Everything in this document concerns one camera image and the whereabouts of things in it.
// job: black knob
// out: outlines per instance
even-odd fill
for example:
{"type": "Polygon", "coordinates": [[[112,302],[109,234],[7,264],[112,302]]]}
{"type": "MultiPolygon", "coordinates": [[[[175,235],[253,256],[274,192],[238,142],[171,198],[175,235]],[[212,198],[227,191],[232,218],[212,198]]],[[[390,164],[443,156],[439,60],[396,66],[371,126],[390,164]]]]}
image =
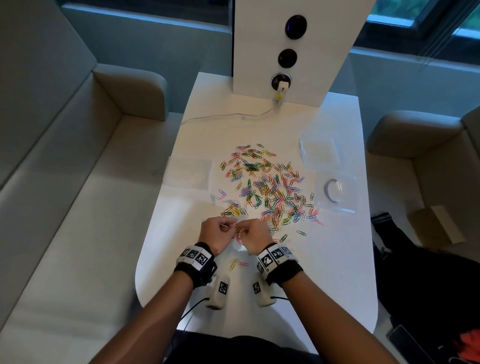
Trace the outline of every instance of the black knob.
{"type": "Polygon", "coordinates": [[[294,15],[285,24],[285,33],[290,39],[300,39],[307,31],[307,19],[302,15],[294,15]]]}
{"type": "Polygon", "coordinates": [[[283,68],[290,68],[297,61],[297,53],[293,49],[284,49],[278,55],[278,64],[283,68]]]}

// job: pile of paper clips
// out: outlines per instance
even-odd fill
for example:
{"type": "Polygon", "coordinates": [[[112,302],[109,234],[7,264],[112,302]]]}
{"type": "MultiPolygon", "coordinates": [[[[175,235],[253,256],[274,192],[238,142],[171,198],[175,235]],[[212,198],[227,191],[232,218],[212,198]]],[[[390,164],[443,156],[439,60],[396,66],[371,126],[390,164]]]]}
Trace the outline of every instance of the pile of paper clips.
{"type": "MultiPolygon", "coordinates": [[[[238,146],[237,151],[231,154],[231,160],[220,164],[222,171],[228,167],[225,177],[230,178],[230,182],[238,182],[245,174],[249,177],[246,186],[242,188],[243,182],[239,182],[236,187],[236,191],[240,191],[239,197],[246,199],[244,206],[238,200],[224,200],[227,194],[220,189],[218,190],[221,193],[220,197],[210,195],[213,205],[217,200],[228,204],[221,215],[247,215],[248,205],[255,209],[264,206],[266,210],[262,212],[262,220],[268,223],[272,233],[279,231],[282,225],[297,223],[305,218],[323,225],[317,218],[319,209],[315,209],[314,204],[307,204],[307,198],[297,187],[304,177],[300,177],[299,172],[294,171],[291,163],[287,165],[272,163],[267,158],[276,157],[276,154],[269,152],[261,144],[257,144],[257,147],[259,149],[252,148],[251,145],[238,146]]],[[[300,230],[297,230],[297,233],[306,236],[306,233],[300,230]]],[[[285,234],[281,239],[274,241],[282,243],[286,238],[285,234]]]]}

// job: hand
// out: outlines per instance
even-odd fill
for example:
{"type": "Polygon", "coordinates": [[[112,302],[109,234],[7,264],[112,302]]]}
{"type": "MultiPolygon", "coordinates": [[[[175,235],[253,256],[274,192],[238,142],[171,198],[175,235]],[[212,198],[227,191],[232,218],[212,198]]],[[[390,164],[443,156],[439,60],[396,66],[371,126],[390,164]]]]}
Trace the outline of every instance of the hand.
{"type": "Polygon", "coordinates": [[[235,236],[236,222],[236,218],[224,218],[222,216],[208,218],[202,222],[198,241],[206,243],[212,250],[213,255],[217,256],[225,250],[235,236]]]}
{"type": "Polygon", "coordinates": [[[273,243],[270,230],[265,221],[253,218],[240,221],[237,223],[237,226],[242,230],[240,233],[241,242],[251,254],[258,255],[268,245],[273,243]]]}

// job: forearm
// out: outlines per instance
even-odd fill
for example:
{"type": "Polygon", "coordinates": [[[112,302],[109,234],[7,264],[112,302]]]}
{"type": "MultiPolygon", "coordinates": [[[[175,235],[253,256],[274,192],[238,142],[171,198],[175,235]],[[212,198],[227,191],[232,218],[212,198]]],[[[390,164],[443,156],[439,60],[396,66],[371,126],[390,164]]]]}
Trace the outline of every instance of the forearm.
{"type": "Polygon", "coordinates": [[[143,311],[90,364],[161,363],[192,291],[192,279],[184,272],[174,272],[143,311]]]}
{"type": "Polygon", "coordinates": [[[282,284],[290,303],[328,363],[397,364],[395,358],[358,321],[300,272],[282,284]]]}

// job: wrist strap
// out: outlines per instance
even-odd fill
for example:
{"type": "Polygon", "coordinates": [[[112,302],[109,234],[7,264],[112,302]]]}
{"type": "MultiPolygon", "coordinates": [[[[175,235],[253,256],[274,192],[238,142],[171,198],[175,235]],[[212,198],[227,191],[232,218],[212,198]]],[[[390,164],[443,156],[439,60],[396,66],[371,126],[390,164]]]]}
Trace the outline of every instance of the wrist strap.
{"type": "Polygon", "coordinates": [[[194,289],[210,283],[217,269],[212,250],[204,242],[187,246],[176,263],[174,272],[181,270],[187,273],[193,281],[194,289]]]}
{"type": "Polygon", "coordinates": [[[268,246],[257,259],[257,269],[268,284],[276,283],[281,287],[283,282],[303,271],[297,258],[283,244],[268,246]]]}

